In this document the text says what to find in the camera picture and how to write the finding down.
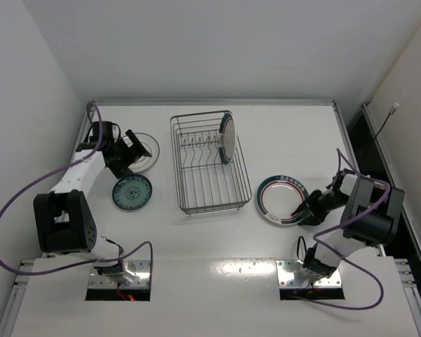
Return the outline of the clear glass plate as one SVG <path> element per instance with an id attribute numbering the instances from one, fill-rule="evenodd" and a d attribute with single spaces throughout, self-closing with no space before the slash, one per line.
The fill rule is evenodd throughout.
<path id="1" fill-rule="evenodd" d="M 157 162 L 160 155 L 160 147 L 157 140 L 147 133 L 135 133 L 135 137 L 148 151 L 150 157 L 143 156 L 139 158 L 129 166 L 129 169 L 133 173 L 142 173 L 149 170 Z"/>

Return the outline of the green red rimmed plate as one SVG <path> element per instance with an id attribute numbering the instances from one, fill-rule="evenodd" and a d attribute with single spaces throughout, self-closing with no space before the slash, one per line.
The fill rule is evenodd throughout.
<path id="1" fill-rule="evenodd" d="M 218 154 L 222 164 L 228 165 L 235 153 L 236 127 L 231 112 L 225 112 L 218 132 Z"/>
<path id="2" fill-rule="evenodd" d="M 303 208 L 297 211 L 309 193 L 306 187 L 290 176 L 270 176 L 258 186 L 255 202 L 259 212 L 269 222 L 280 227 L 297 225 L 309 215 Z"/>

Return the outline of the blue floral patterned plate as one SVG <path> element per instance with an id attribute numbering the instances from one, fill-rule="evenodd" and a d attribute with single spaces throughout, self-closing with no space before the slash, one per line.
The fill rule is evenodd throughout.
<path id="1" fill-rule="evenodd" d="M 148 178 L 133 174 L 119 179 L 112 190 L 114 204 L 124 211 L 141 209 L 152 197 L 153 187 Z"/>

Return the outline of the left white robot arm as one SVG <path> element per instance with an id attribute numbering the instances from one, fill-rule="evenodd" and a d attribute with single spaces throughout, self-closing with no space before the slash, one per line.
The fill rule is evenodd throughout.
<path id="1" fill-rule="evenodd" d="M 120 244 L 100 236 L 87 196 L 105 169 L 120 183 L 139 177 L 133 170 L 152 166 L 159 155 L 158 144 L 150 145 L 146 134 L 121 132 L 110 121 L 94 121 L 74 153 L 74 161 L 60 182 L 33 201 L 39 246 L 44 253 L 72 255 L 93 260 L 96 272 L 118 284 L 135 278 Z"/>

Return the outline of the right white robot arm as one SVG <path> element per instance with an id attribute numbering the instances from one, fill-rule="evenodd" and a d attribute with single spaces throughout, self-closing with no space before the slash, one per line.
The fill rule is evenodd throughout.
<path id="1" fill-rule="evenodd" d="M 315 234 L 315 245 L 306 250 L 302 269 L 309 280 L 331 277 L 341 261 L 358 250 L 392 242 L 404 197 L 400 188 L 345 168 L 335 174 L 325 192 L 314 190 L 292 212 L 304 216 L 298 225 L 317 226 L 331 211 L 344 211 L 340 224 Z"/>

